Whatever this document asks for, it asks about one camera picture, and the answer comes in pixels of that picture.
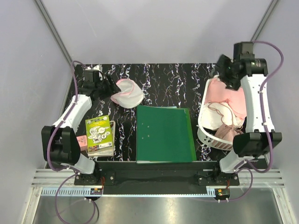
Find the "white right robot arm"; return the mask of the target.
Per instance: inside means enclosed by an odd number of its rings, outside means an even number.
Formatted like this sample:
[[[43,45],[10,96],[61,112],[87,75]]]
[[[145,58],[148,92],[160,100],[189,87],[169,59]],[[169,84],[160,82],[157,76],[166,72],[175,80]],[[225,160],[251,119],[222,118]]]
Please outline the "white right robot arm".
[[[273,164],[273,149],[282,141],[281,132],[276,132],[271,120],[267,83],[282,67],[284,55],[274,44],[263,42],[280,55],[277,68],[269,73],[266,60],[255,57],[256,43],[234,44],[233,59],[221,55],[216,64],[226,88],[243,89],[247,112],[245,133],[233,138],[233,149],[219,161],[220,169],[212,173],[213,182],[218,185],[227,182],[228,174],[237,173],[245,164],[258,173],[268,172]]]

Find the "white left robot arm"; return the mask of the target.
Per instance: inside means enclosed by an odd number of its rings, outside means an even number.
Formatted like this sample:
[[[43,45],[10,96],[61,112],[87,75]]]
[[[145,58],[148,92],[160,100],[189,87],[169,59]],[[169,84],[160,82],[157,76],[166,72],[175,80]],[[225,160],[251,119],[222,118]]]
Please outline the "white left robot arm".
[[[43,157],[53,171],[69,168],[85,174],[85,180],[95,185],[101,173],[95,170],[94,161],[81,154],[76,132],[95,100],[104,100],[121,90],[100,70],[85,70],[83,75],[84,80],[75,85],[75,94],[63,115],[53,125],[42,128]]]

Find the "white mesh laundry bag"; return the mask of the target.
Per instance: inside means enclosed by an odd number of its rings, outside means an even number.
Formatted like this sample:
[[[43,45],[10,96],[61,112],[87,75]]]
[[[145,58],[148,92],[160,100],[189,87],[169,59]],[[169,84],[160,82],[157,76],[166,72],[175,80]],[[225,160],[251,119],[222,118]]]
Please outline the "white mesh laundry bag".
[[[131,79],[120,79],[116,82],[120,92],[111,96],[111,100],[119,106],[132,109],[138,106],[144,99],[142,89]]]

